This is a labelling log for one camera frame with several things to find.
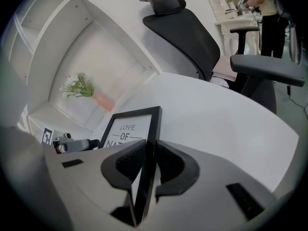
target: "chair headrest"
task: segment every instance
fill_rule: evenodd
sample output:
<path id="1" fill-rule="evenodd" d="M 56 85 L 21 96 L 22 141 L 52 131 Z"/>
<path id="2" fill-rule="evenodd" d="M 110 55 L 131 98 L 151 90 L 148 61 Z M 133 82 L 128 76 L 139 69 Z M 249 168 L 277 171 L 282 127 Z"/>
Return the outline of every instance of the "chair headrest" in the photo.
<path id="1" fill-rule="evenodd" d="M 186 7 L 185 0 L 140 0 L 150 2 L 155 14 L 171 14 L 183 10 Z"/>

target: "white desk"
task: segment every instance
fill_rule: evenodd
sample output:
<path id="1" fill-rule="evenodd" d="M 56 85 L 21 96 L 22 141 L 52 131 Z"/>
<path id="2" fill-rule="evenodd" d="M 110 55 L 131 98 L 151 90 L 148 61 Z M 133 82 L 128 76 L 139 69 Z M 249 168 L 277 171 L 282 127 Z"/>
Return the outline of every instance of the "white desk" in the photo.
<path id="1" fill-rule="evenodd" d="M 202 80 L 163 73 L 116 111 L 161 106 L 160 139 L 229 159 L 274 191 L 293 157 L 298 135 L 258 103 Z M 101 139 L 112 114 L 92 139 Z"/>

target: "white wall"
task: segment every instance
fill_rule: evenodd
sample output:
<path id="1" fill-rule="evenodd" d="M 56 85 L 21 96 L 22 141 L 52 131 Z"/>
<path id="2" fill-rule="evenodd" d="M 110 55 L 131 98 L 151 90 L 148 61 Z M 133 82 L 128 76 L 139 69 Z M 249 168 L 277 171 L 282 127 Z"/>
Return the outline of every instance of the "white wall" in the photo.
<path id="1" fill-rule="evenodd" d="M 89 0 L 108 14 L 126 31 L 131 32 L 147 48 L 164 72 L 197 77 L 193 65 L 173 46 L 150 31 L 143 23 L 145 16 L 154 14 L 149 3 L 139 0 Z M 186 8 L 199 18 L 223 49 L 220 28 L 215 26 L 216 18 L 208 0 L 186 0 Z"/>

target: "black pants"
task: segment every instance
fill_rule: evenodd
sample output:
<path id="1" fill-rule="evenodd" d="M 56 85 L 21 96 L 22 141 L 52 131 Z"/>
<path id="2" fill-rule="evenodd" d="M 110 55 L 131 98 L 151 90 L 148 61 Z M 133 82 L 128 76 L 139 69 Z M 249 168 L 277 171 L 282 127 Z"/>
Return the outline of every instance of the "black pants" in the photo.
<path id="1" fill-rule="evenodd" d="M 264 16 L 262 19 L 261 55 L 281 58 L 284 47 L 284 32 L 288 20 L 278 14 Z"/>

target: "white bookshelf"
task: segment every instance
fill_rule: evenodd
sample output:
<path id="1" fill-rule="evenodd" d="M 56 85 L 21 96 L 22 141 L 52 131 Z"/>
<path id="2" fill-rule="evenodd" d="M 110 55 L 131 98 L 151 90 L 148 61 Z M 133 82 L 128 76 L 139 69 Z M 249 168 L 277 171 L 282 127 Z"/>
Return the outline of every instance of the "white bookshelf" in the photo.
<path id="1" fill-rule="evenodd" d="M 25 113 L 19 117 L 17 127 L 23 132 L 31 133 L 28 116 Z"/>
<path id="2" fill-rule="evenodd" d="M 4 55 L 7 57 L 8 60 L 10 60 L 13 44 L 17 36 L 17 27 L 15 25 L 13 17 L 11 18 L 10 22 L 7 25 L 7 31 L 5 35 L 6 37 L 3 40 L 2 49 Z"/>
<path id="3" fill-rule="evenodd" d="M 92 98 L 64 99 L 65 76 L 85 72 L 115 112 L 161 72 L 130 32 L 88 0 L 24 0 L 2 48 L 28 89 L 23 115 L 38 140 L 44 126 L 88 139 L 108 113 Z"/>
<path id="4" fill-rule="evenodd" d="M 14 68 L 23 82 L 26 82 L 31 58 L 32 53 L 24 44 L 21 35 L 18 33 L 13 44 L 10 65 Z"/>

